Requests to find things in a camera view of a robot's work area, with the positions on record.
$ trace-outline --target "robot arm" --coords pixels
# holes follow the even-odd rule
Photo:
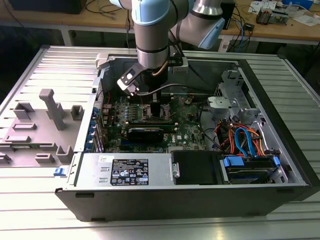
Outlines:
[[[138,63],[117,81],[119,87],[132,96],[139,92],[138,83],[135,81],[139,75],[148,85],[150,92],[167,80],[170,57],[169,30],[175,38],[172,40],[209,49],[217,41],[225,23],[221,18],[221,0],[110,2],[132,11]]]

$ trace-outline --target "motherboard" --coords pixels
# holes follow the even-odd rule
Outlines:
[[[106,153],[169,153],[205,150],[199,129],[199,103],[189,95],[171,95],[153,116],[148,99],[120,97],[103,106]]]

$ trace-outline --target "wire bundle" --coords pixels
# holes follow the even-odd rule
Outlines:
[[[250,44],[251,36],[252,36],[253,32],[248,30],[249,36],[244,40],[244,38],[245,38],[245,28],[244,28],[244,25],[246,24],[246,21],[245,21],[245,19],[240,15],[240,11],[239,11],[239,9],[238,9],[237,6],[235,6],[235,9],[237,10],[238,14],[233,13],[233,14],[232,14],[233,18],[231,18],[231,20],[232,20],[232,21],[235,21],[235,22],[239,25],[239,26],[236,25],[237,28],[239,29],[239,34],[238,34],[238,36],[236,37],[234,43],[232,43],[232,44],[230,45],[230,48],[227,50],[227,52],[231,52],[231,51],[234,52],[234,51],[235,51],[236,53],[238,53],[238,52],[240,51],[240,49],[241,49],[241,48],[244,48],[244,47],[246,47],[246,48],[245,48],[245,51],[247,52],[248,47],[249,47],[249,44]],[[241,36],[240,43],[236,44],[236,43],[237,43],[237,40],[239,39],[240,36]]]
[[[255,157],[257,156],[265,156],[265,152],[262,146],[263,137],[260,136],[254,129],[247,127],[246,125],[240,123],[228,123],[224,125],[223,123],[219,123],[215,128],[214,132],[216,133],[219,128],[228,128],[228,138],[224,140],[223,143],[219,146],[220,150],[232,155],[237,155],[241,157],[247,157],[246,151],[243,150],[243,146],[246,141],[248,144],[248,150],[250,154]],[[238,134],[245,134],[246,138],[244,138],[241,146],[238,143]],[[226,143],[229,142],[229,147],[225,148]]]

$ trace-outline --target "power supply label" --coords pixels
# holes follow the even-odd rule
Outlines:
[[[112,186],[148,185],[148,159],[113,159]]]

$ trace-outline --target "metal table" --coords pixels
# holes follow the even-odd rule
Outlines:
[[[51,46],[41,49],[0,106],[0,138],[6,133],[18,102],[36,99],[42,86],[51,86],[69,109],[86,107],[97,72],[98,53],[135,50]],[[320,177],[320,98],[285,60],[276,55],[186,51],[188,57],[246,59],[287,127]],[[56,239],[311,239],[320,236],[320,193],[303,202],[290,202],[267,216],[176,219],[126,222],[81,222],[54,195],[66,179],[54,177],[55,167],[0,168],[0,236]]]

